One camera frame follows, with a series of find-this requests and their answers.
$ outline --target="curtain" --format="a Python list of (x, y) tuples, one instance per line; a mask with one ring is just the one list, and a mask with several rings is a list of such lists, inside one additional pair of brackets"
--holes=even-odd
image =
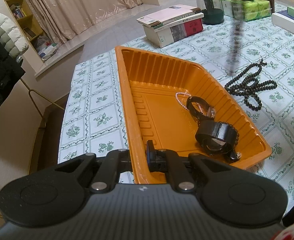
[(40, 26), (58, 44), (90, 26), (140, 5), (141, 0), (26, 0)]

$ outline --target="tissue pack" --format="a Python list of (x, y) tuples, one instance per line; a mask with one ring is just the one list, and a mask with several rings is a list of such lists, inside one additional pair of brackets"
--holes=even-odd
[(224, 15), (245, 22), (271, 16), (270, 2), (267, 0), (221, 0)]

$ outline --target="tablecloth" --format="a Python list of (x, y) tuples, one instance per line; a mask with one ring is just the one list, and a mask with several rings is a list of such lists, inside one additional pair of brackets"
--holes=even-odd
[[(286, 7), (276, 4), (276, 11)], [(236, 73), (261, 57), (268, 63), (260, 81), (277, 81), (275, 90), (259, 93), (261, 111), (244, 105), (235, 97), (272, 147), (269, 158), (250, 168), (251, 172), (282, 185), (289, 198), (287, 212), (294, 205), (294, 35), (273, 25), (271, 17), (243, 24), (241, 51), (230, 59), (233, 19), (226, 17), (220, 25), (205, 25), (201, 33), (177, 41), (162, 49), (146, 37), (124, 46), (154, 51), (201, 64), (223, 86), (232, 79), (227, 69), (234, 63)], [(128, 148), (121, 102), (115, 50), (76, 65), (71, 92), (61, 130), (58, 162), (87, 152), (105, 156), (108, 151)], [(132, 183), (131, 173), (120, 181)]]

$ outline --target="bookshelf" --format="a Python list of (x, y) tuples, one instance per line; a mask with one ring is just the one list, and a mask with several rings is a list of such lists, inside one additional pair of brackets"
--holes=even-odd
[(12, 11), (10, 9), (11, 6), (20, 7), (24, 11), (25, 15), (21, 15), (23, 16), (21, 18), (17, 19), (14, 13), (13, 15), (16, 20), (17, 26), (20, 27), (21, 32), (25, 35), (26, 39), (29, 41), (30, 47), (34, 48), (32, 42), (35, 39), (37, 39), (40, 35), (42, 35), (44, 33), (44, 30), (39, 25), (31, 9), (29, 8), (27, 2), (25, 0), (4, 0), (4, 1), (8, 5), (8, 8), (10, 11)]

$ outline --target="black bead necklace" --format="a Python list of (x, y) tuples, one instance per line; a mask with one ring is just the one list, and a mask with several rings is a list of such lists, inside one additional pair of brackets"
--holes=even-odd
[[(259, 63), (252, 63), (248, 67), (246, 67), (245, 70), (242, 71), (238, 76), (234, 77), (225, 85), (225, 89), (228, 91), (230, 95), (244, 96), (245, 105), (254, 111), (258, 111), (262, 107), (261, 100), (256, 94), (256, 92), (275, 89), (278, 86), (277, 82), (275, 82), (274, 80), (268, 80), (263, 83), (259, 83), (258, 80), (255, 78), (261, 73), (262, 66), (266, 66), (266, 65), (267, 63), (263, 62), (263, 59), (261, 59)], [(249, 74), (247, 77), (245, 77), (242, 83), (238, 85), (233, 85), (229, 88), (231, 84), (239, 80), (244, 74), (246, 74), (253, 67), (258, 67), (259, 68), (258, 71), (253, 74)], [(248, 102), (248, 98), (250, 96), (257, 101), (258, 106), (253, 106), (252, 104)]]

